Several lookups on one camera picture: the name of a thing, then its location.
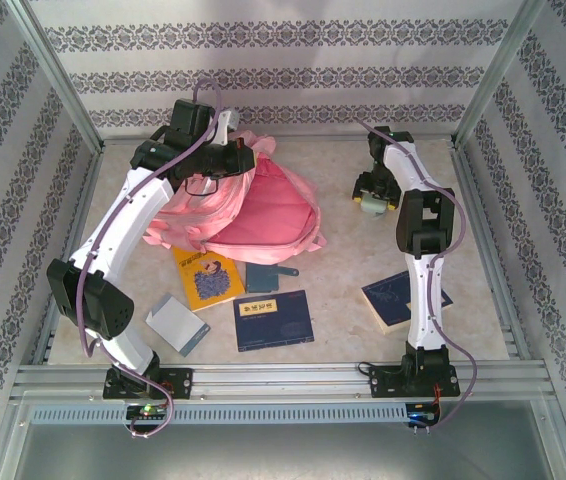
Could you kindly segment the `aluminium table edge rail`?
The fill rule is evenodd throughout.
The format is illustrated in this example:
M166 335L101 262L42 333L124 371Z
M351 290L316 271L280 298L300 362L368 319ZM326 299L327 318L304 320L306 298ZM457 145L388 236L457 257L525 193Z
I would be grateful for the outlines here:
M463 151L450 147L454 171L466 205L479 256L488 287L503 331L508 355L514 360L535 360L529 348L514 298L508 287L505 272L499 260L488 218L485 214L479 190L473 180L468 160Z
M343 135L279 135L274 134L277 143L286 142L350 142L350 141L366 141L367 133L359 134L343 134ZM451 134L413 134L415 141L438 141L444 140L449 144L453 143ZM104 146L138 146L143 141L144 137L120 137L106 139Z
M74 211L67 224L68 230L66 231L61 250L62 259L66 259L77 249L77 244L81 244L82 232L85 228L95 185L98 181L104 150L105 148L102 147L92 156L90 164L82 177L79 196L77 197L74 204ZM34 337L30 351L27 356L24 357L24 365L45 364L49 357L49 342L54 336L59 318L59 311L52 293L50 293L47 298L44 313L45 315L42 317L42 322Z

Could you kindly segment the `grey metal base tray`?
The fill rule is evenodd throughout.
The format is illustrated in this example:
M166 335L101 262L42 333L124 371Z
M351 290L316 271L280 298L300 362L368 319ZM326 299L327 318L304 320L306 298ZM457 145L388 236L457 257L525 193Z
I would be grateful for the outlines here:
M375 418L224 423L248 407L187 405L148 440L102 410L29 405L0 446L0 480L566 480L566 432L550 401L469 402L432 432Z

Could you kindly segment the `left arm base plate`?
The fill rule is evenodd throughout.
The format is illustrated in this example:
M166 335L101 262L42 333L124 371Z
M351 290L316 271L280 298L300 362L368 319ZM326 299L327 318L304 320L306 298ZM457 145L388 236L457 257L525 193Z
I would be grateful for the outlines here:
M159 367L149 378L167 390L173 399L187 400L191 395L193 370L189 368ZM116 367L107 371L103 398L106 400L165 400L166 395L154 386L136 379Z

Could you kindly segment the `teal wallet with strap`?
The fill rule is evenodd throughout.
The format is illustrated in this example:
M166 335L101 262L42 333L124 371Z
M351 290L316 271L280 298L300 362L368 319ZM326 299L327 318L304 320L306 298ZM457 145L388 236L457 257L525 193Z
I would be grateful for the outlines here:
M273 265L246 264L246 292L247 293L273 293L279 290L279 277L297 277L296 268Z

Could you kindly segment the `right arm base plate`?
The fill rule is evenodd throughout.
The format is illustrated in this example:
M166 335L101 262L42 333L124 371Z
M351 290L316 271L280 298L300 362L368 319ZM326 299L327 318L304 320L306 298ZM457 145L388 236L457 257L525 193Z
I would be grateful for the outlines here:
M373 398L434 397L435 388L444 398L459 397L460 386L453 366L408 373L399 367L382 365L369 370Z

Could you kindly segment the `thin navy book yellow label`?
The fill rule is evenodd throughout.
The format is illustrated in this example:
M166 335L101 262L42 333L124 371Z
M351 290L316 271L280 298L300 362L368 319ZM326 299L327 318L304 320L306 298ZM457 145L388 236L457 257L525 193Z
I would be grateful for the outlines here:
M239 352L314 341L304 290L236 299L233 311Z

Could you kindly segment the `grey grid paper notebook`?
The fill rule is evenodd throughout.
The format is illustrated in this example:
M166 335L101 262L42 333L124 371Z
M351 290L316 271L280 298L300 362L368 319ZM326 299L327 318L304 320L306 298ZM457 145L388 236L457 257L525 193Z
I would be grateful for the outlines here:
M165 294L150 310L146 324L187 357L210 331L210 326L171 294Z

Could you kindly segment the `thick navy book cream pages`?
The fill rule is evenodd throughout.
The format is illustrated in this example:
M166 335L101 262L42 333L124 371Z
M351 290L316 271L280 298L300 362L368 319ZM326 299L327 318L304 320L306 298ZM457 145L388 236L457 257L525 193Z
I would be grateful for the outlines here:
M412 295L408 271L364 286L362 294L384 334L411 324Z

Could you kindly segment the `aluminium frame post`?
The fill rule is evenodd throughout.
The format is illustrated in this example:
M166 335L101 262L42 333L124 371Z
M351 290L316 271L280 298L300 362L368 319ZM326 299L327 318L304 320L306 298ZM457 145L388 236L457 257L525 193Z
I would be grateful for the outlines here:
M40 66L92 153L103 141L28 0L4 0Z
M522 0L457 129L452 135L452 144L456 149L463 147L472 135L492 95L504 78L545 3L546 0Z

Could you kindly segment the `pink student backpack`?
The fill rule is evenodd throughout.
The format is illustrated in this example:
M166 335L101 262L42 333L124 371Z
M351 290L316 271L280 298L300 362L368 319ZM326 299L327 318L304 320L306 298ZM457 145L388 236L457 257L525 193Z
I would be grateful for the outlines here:
M150 222L143 240L261 265L324 247L314 186L272 160L273 137L249 130L235 134L255 152L255 168L232 177L207 198L176 192Z

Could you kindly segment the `yellow cartoon cover book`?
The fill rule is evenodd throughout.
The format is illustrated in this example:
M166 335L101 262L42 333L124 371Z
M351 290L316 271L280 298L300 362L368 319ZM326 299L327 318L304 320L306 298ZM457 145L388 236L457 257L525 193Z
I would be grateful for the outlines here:
M245 293L233 260L211 251L203 253L172 247L171 252L193 312Z

